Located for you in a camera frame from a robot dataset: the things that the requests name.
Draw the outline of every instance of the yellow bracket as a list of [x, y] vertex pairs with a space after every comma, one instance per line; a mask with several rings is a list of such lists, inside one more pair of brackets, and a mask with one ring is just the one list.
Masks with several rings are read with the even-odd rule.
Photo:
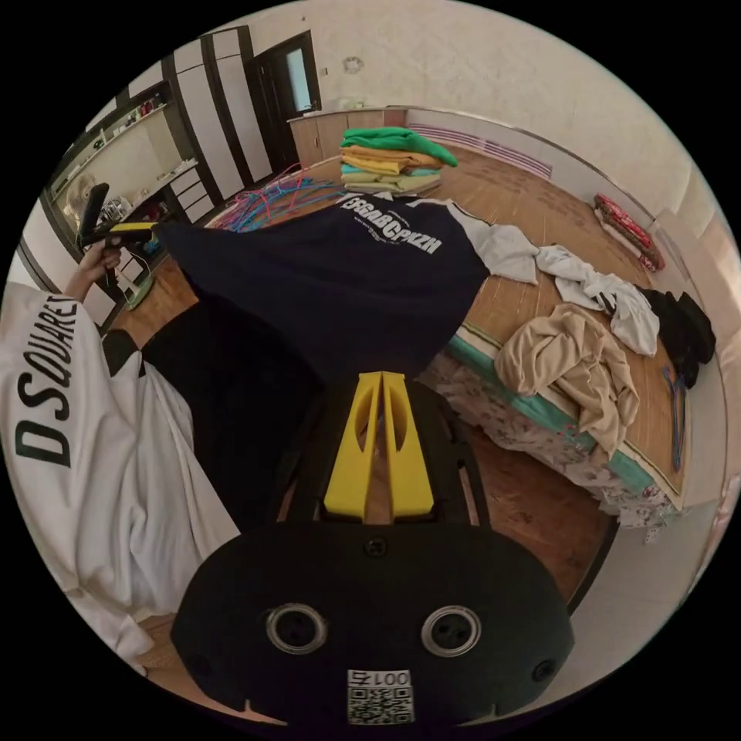
[[404, 376], [383, 375], [391, 515], [393, 519], [428, 515], [435, 501]]
[[134, 229], [149, 229], [156, 225], [156, 222], [124, 222], [123, 224], [115, 224], [110, 230], [112, 232], [132, 232]]
[[[361, 373], [324, 496], [328, 513], [362, 521], [371, 484], [381, 373]], [[367, 428], [364, 443], [361, 435]]]

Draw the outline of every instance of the person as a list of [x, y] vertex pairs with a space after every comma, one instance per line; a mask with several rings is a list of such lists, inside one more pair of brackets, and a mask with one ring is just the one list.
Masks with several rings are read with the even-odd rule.
[[[137, 658], [153, 643], [139, 623], [175, 613], [200, 564], [264, 520], [280, 456], [321, 384], [271, 327], [203, 293], [141, 350], [119, 330], [101, 342], [82, 304], [119, 262], [99, 242], [61, 296], [6, 285], [0, 432], [56, 583], [146, 673]], [[188, 676], [155, 675], [215, 705]]]

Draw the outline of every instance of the sticker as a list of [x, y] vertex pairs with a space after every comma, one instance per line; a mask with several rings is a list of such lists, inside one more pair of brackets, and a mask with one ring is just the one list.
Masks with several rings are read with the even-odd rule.
[[352, 726], [395, 726], [414, 722], [414, 693], [409, 671], [348, 669], [347, 722]]

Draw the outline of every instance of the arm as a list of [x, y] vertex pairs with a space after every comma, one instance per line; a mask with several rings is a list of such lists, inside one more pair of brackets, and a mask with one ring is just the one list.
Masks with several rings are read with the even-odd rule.
[[64, 295], [82, 303], [92, 285], [105, 275], [107, 269], [115, 268], [120, 262], [120, 249], [105, 249], [105, 242], [96, 242], [80, 260], [77, 270], [67, 283]]

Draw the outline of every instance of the folded clothes stack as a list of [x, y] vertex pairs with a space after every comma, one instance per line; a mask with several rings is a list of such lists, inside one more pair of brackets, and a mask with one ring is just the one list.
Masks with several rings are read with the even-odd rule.
[[665, 266], [651, 236], [606, 195], [598, 193], [594, 196], [594, 215], [602, 228], [637, 257], [647, 270], [655, 272]]
[[440, 144], [400, 127], [348, 129], [340, 145], [348, 191], [420, 194], [440, 183], [440, 170], [458, 161]]

